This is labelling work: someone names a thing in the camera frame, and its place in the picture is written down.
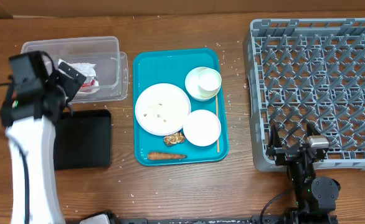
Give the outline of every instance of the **brown food item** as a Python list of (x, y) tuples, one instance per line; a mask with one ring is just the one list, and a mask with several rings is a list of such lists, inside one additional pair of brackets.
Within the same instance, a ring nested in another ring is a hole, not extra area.
[(185, 159), (188, 158), (187, 155), (183, 154), (173, 154), (164, 152), (150, 152), (148, 153), (148, 159), (152, 161), (167, 160), (167, 159)]
[(167, 146), (172, 146), (177, 143), (183, 143), (185, 141), (185, 136), (179, 131), (174, 134), (165, 136), (163, 138), (163, 141), (164, 143), (166, 143)]

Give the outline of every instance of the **brown carrot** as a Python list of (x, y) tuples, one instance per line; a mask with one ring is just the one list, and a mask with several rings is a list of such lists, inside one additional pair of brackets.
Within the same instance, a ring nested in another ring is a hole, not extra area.
[(164, 152), (150, 152), (148, 153), (148, 159), (152, 161), (166, 160), (166, 159), (185, 159), (187, 155), (173, 154)]

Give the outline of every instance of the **white cup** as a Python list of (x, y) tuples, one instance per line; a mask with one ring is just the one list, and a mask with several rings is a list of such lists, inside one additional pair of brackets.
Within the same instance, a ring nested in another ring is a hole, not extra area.
[(199, 73), (198, 90), (203, 97), (215, 96), (221, 88), (221, 75), (218, 71), (207, 68)]

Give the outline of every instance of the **round white plate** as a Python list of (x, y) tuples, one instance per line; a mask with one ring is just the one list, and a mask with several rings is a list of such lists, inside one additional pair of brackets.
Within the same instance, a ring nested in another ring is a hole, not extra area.
[(213, 98), (214, 96), (216, 96), (217, 93), (215, 93), (213, 96), (210, 97), (203, 97), (200, 93), (199, 93), (199, 74), (201, 71), (207, 69), (207, 67), (197, 67), (192, 69), (187, 77), (185, 78), (185, 89), (187, 89), (188, 93), (195, 99), (195, 100), (199, 100), (199, 101), (206, 101), (209, 100), (211, 98)]
[(183, 128), (191, 112), (191, 102), (185, 92), (175, 85), (160, 83), (148, 87), (138, 97), (135, 117), (147, 132), (166, 136)]
[(196, 146), (210, 146), (221, 134), (220, 120), (208, 110), (196, 110), (190, 113), (183, 128), (187, 140)]

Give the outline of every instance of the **wooden surface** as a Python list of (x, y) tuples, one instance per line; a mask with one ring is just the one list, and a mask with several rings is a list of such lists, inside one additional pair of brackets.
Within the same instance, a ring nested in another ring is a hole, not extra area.
[[(65, 217), (82, 218), (105, 209), (123, 218), (249, 217), (258, 215), (271, 198), (289, 188), (291, 183), (285, 174), (255, 169), (250, 142), (249, 91), (245, 88), (242, 41), (251, 20), (269, 17), (365, 17), (365, 12), (0, 21), (0, 82), (5, 82), (11, 72), (7, 58), (18, 54), (23, 43), (31, 40), (114, 35), (128, 56), (127, 99), (78, 106), (80, 110), (107, 106), (111, 111), (113, 160), (109, 169), (56, 172), (58, 197)], [(133, 59), (140, 52), (206, 46), (215, 50), (220, 63), (223, 62), (221, 74), (230, 141), (228, 156), (215, 163), (142, 166), (133, 152)], [(0, 106), (5, 91), (0, 87)], [(342, 186), (335, 212), (340, 223), (365, 223), (365, 172), (346, 169), (317, 173), (335, 178)], [(282, 213), (289, 205), (294, 205), (293, 196), (275, 202), (266, 213)], [(11, 209), (11, 159), (0, 124), (0, 223), (9, 223)]]

